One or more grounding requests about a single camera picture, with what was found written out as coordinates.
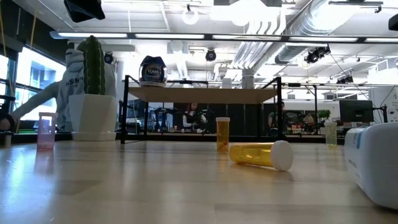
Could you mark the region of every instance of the table surface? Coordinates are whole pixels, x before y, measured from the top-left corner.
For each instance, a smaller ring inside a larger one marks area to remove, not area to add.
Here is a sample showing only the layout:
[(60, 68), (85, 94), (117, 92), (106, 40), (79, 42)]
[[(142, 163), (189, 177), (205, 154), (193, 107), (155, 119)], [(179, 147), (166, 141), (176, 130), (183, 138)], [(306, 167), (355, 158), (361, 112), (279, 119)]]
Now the table surface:
[(292, 147), (289, 172), (234, 164), (213, 142), (0, 149), (0, 223), (398, 223), (353, 183), (342, 148)]
[(129, 93), (145, 102), (222, 104), (259, 104), (277, 95), (276, 90), (159, 87), (130, 87)]

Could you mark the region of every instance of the hoodie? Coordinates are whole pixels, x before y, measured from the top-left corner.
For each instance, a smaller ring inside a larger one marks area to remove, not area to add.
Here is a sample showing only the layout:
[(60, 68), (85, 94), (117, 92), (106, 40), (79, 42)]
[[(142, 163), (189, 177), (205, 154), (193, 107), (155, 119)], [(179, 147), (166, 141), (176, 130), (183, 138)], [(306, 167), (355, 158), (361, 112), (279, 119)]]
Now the hoodie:
[[(69, 96), (84, 94), (84, 56), (79, 50), (66, 52), (67, 70), (59, 84), (57, 96), (57, 124), (61, 131), (72, 132)], [(116, 81), (111, 65), (105, 64), (105, 95), (116, 97)]]
[[(57, 126), (60, 131), (72, 132), (69, 113), (69, 96), (84, 94), (84, 56), (79, 50), (69, 49), (66, 52), (67, 70), (62, 80), (49, 85), (32, 96), (26, 103), (18, 107), (11, 115), (20, 119), (34, 108), (51, 98), (57, 99)], [(116, 81), (111, 65), (105, 64), (106, 95), (116, 97)]]

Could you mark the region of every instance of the white planter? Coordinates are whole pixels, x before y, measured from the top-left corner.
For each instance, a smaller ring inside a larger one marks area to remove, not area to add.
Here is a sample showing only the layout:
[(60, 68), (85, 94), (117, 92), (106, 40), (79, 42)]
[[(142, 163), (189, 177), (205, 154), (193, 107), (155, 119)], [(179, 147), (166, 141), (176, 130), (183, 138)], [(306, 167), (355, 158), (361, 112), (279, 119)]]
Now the white planter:
[(69, 96), (72, 136), (75, 141), (113, 141), (118, 102), (112, 96)]

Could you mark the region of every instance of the green cactus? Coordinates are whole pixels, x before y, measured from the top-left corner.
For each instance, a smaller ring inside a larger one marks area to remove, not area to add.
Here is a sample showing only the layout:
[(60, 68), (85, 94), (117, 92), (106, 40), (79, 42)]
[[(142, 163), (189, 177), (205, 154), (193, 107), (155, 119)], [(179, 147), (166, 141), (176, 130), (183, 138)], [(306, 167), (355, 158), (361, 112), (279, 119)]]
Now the green cactus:
[(105, 95), (105, 62), (101, 43), (93, 35), (82, 42), (78, 50), (84, 55), (85, 93)]

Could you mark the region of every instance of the ceiling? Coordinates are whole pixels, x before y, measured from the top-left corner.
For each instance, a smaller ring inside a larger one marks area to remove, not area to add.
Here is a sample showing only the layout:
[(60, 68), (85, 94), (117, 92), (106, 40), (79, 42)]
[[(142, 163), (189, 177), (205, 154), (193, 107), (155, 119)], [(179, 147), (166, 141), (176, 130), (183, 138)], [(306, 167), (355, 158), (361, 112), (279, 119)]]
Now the ceiling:
[[(14, 0), (25, 10), (34, 14), (35, 0)], [(46, 22), (55, 30), (68, 32), (180, 32), (180, 33), (218, 33), (218, 34), (241, 34), (248, 31), (248, 26), (236, 26), (231, 21), (214, 21), (211, 19), (213, 0), (191, 1), (191, 8), (199, 12), (199, 20), (194, 25), (188, 25), (182, 21), (182, 12), (186, 8), (187, 1), (141, 1), (141, 0), (102, 0), (102, 7), (106, 19), (76, 24), (69, 18), (63, 0), (39, 0), (37, 5), (37, 17)], [(290, 21), (308, 0), (296, 0), (295, 5), (285, 5), (284, 12), (286, 20)], [(375, 7), (361, 8), (350, 17), (342, 26), (334, 30), (331, 35), (388, 35), (397, 36), (398, 32), (389, 31), (388, 20), (398, 14), (398, 0), (384, 0), (382, 11), (374, 13)], [(331, 15), (330, 20), (338, 15)], [(176, 68), (175, 61), (167, 58), (167, 41), (154, 40), (106, 40), (105, 44), (132, 44), (136, 46), (141, 55), (160, 55), (164, 57), (167, 68)], [(189, 46), (214, 48), (217, 53), (216, 62), (206, 62), (205, 52), (194, 51), (187, 59), (188, 70), (213, 71), (217, 62), (231, 61), (235, 58), (241, 43), (239, 42), (205, 42), (188, 41)], [(357, 65), (360, 68), (354, 71), (354, 76), (361, 78), (368, 74), (367, 68), (380, 62), (383, 57), (398, 55), (397, 45), (358, 45), (358, 44), (332, 44), (331, 54), (334, 60), (328, 56), (320, 60), (309, 69), (304, 69), (301, 64), (303, 56), (296, 57), (293, 65), (283, 68), (277, 73), (282, 75), (286, 82), (305, 82), (316, 80), (326, 82), (330, 76), (341, 73)]]

